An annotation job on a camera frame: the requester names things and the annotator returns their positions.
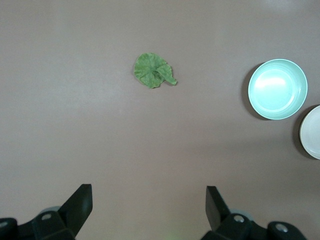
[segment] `leaf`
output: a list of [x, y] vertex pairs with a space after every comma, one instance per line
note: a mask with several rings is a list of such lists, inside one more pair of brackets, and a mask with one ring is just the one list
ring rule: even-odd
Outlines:
[[147, 52], [141, 54], [134, 65], [134, 75], [150, 89], [157, 88], [164, 81], [176, 85], [171, 66], [160, 56]]

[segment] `metal bolt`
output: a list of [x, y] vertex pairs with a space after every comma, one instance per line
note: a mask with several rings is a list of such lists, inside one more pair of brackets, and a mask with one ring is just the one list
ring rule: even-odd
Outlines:
[[235, 215], [233, 219], [238, 223], [243, 223], [245, 221], [245, 219], [240, 215]]
[[278, 231], [283, 232], [283, 233], [287, 233], [287, 232], [289, 231], [288, 228], [287, 228], [285, 225], [281, 224], [281, 223], [277, 223], [277, 224], [275, 225], [275, 228], [276, 228]]
[[41, 220], [47, 220], [51, 218], [51, 213], [47, 213], [41, 217]]
[[8, 225], [8, 222], [7, 221], [4, 221], [4, 222], [0, 222], [0, 228], [3, 228], [5, 226]]

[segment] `bowl rim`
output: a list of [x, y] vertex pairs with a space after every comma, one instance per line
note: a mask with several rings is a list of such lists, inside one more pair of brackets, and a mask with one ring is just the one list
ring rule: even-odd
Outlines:
[[[282, 62], [288, 62], [290, 64], [293, 64], [294, 66], [296, 66], [300, 72], [302, 73], [303, 75], [303, 83], [305, 84], [305, 88], [306, 88], [306, 91], [305, 91], [305, 94], [304, 94], [304, 98], [303, 98], [303, 101], [301, 101], [301, 104], [299, 105], [299, 107], [293, 112], [291, 113], [290, 115], [287, 115], [287, 116], [284, 116], [284, 117], [270, 117], [270, 116], [267, 116], [261, 112], [259, 112], [258, 109], [256, 109], [256, 107], [253, 105], [253, 100], [252, 100], [252, 96], [251, 96], [251, 91], [250, 91], [250, 88], [251, 88], [251, 85], [252, 85], [252, 82], [253, 82], [253, 77], [255, 76], [255, 74], [258, 72], [258, 70], [260, 70], [263, 66], [271, 63], [271, 62], [274, 62], [274, 61], [282, 61]], [[288, 59], [284, 59], [284, 58], [275, 58], [275, 59], [271, 59], [269, 61], [266, 61], [264, 63], [262, 63], [252, 74], [251, 78], [250, 78], [250, 81], [249, 81], [249, 85], [248, 85], [248, 97], [249, 97], [249, 101], [250, 101], [250, 104], [251, 106], [253, 107], [253, 109], [262, 117], [266, 118], [266, 119], [270, 119], [270, 120], [282, 120], [282, 119], [286, 119], [286, 118], [289, 118], [291, 117], [292, 115], [294, 115], [297, 111], [299, 111], [299, 109], [302, 107], [302, 105], [304, 104], [306, 98], [307, 98], [307, 94], [308, 94], [308, 81], [307, 81], [307, 77], [306, 77], [306, 74], [304, 73], [304, 71], [302, 70], [302, 68], [296, 64], [295, 62], [291, 61], [291, 60], [288, 60]]]

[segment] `table surface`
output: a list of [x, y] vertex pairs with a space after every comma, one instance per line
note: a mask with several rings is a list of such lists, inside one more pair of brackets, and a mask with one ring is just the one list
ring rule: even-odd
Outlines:
[[[78, 240], [199, 240], [217, 186], [262, 227], [319, 238], [320, 161], [299, 140], [320, 104], [319, 1], [2, 0], [0, 43], [0, 217], [22, 224], [90, 183]], [[135, 78], [147, 52], [176, 86]], [[248, 84], [278, 58], [308, 95], [265, 120]]]

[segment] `green leaf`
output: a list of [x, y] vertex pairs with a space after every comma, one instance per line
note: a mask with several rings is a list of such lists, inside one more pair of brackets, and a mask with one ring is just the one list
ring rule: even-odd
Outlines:
[[160, 56], [147, 52], [141, 54], [134, 65], [134, 75], [150, 89], [157, 88], [164, 81], [176, 85], [171, 66]]

